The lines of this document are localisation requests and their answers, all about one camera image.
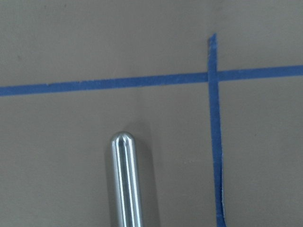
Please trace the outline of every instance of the metal rod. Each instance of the metal rod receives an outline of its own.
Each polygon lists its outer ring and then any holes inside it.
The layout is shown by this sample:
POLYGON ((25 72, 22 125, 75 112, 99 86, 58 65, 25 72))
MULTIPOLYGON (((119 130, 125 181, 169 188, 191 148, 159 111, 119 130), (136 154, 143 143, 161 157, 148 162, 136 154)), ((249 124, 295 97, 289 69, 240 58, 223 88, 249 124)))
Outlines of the metal rod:
POLYGON ((119 227, 143 227, 134 138, 120 132, 112 138, 119 227))

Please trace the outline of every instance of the stainless steel rod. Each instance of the stainless steel rod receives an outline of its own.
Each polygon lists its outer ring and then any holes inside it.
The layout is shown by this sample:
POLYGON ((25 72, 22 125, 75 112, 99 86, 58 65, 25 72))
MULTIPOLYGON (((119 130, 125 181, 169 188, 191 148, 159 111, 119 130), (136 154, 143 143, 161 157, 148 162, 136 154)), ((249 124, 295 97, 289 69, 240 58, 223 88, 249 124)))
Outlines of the stainless steel rod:
POLYGON ((134 138, 120 132, 112 138, 119 227, 143 227, 134 138))

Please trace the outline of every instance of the flat surface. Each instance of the flat surface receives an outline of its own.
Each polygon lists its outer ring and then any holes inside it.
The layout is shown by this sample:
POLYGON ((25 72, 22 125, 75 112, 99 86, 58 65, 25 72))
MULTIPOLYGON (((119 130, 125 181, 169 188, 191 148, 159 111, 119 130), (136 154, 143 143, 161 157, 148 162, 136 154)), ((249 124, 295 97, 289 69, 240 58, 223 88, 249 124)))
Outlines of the flat surface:
POLYGON ((205 72, 204 2, 3 0, 0 86, 205 72))
POLYGON ((303 77, 220 82, 230 227, 303 223, 303 77))
POLYGON ((214 227, 206 83, 1 97, 0 226, 109 227, 109 141, 137 142, 147 227, 214 227))
POLYGON ((208 35, 217 33, 218 69, 303 65, 303 1, 207 0, 208 35))

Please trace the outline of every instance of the gray surface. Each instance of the gray surface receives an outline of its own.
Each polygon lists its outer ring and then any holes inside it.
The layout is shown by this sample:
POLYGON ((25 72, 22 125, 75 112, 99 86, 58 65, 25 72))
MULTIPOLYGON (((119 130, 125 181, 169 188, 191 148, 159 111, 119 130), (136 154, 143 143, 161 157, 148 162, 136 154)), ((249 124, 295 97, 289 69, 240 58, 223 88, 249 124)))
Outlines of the gray surface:
POLYGON ((206 0, 218 69, 303 65, 302 0, 206 0))
POLYGON ((0 226, 112 227, 110 138, 137 142, 145 226, 214 227, 207 84, 0 99, 0 226))
POLYGON ((204 1, 2 0, 0 86, 206 71, 204 1))
POLYGON ((230 227, 303 223, 303 77, 220 83, 230 227))

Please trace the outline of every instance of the blue tape strip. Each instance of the blue tape strip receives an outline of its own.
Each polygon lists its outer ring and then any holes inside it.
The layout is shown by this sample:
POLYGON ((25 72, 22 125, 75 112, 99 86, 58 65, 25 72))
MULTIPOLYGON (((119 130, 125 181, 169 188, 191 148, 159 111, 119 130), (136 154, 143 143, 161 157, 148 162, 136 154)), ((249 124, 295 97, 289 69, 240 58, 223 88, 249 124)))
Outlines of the blue tape strip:
POLYGON ((303 65, 275 67, 251 70, 230 70, 218 72, 220 81, 238 79, 260 79, 274 77, 291 77, 303 75, 303 65))
POLYGON ((123 79, 89 80, 82 82, 63 82, 0 87, 0 96, 30 95, 82 90, 114 89, 125 87, 160 86, 207 82, 207 73, 188 73, 164 76, 149 76, 123 79))
POLYGON ((216 201, 216 218, 218 227, 226 227, 223 207, 223 156, 221 143, 221 123, 219 104, 219 79, 217 74, 217 40, 216 34, 209 39, 208 53, 208 89, 210 105, 210 122, 214 160, 214 190, 216 201))

